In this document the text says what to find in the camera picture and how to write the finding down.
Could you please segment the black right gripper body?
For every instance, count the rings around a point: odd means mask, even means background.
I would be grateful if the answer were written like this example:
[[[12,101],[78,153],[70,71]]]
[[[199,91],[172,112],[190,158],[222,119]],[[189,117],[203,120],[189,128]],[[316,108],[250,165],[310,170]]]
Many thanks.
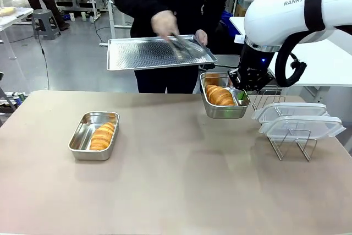
[[[245,44],[238,65],[239,90],[260,91],[273,80],[268,67],[274,53],[258,51]]]

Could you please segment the person's left hand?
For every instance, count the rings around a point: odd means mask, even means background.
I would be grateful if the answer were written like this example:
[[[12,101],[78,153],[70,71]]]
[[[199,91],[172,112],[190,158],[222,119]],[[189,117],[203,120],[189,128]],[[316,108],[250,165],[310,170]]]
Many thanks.
[[[196,33],[195,33],[195,37],[197,38],[199,43],[201,43],[204,46],[207,46],[207,44],[208,44],[208,35],[207,35],[207,33],[205,31],[203,31],[202,29],[197,30]]]

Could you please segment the person's right hand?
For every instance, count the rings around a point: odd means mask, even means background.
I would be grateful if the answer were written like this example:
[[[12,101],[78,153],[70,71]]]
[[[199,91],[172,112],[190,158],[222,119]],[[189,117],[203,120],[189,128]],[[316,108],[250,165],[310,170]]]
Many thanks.
[[[169,36],[173,34],[179,35],[177,18],[170,10],[158,12],[151,18],[151,27],[153,32],[169,41]]]

